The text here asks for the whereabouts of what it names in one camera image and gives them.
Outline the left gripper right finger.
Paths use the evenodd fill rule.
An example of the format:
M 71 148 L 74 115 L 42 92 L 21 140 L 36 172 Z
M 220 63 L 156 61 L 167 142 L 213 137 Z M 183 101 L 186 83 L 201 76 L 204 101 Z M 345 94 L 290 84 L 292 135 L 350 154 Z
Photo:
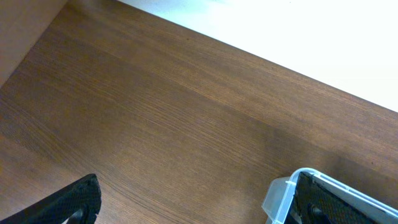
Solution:
M 355 189 L 301 172 L 294 190 L 294 218 L 298 223 L 382 223 L 382 209 Z

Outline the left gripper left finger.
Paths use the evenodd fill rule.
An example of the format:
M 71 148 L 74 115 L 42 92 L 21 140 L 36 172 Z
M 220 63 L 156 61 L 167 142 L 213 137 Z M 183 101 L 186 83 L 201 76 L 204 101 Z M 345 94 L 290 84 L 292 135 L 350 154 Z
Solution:
M 1 223 L 90 223 L 101 209 L 101 189 L 95 174 L 88 174 L 37 203 L 1 220 Z

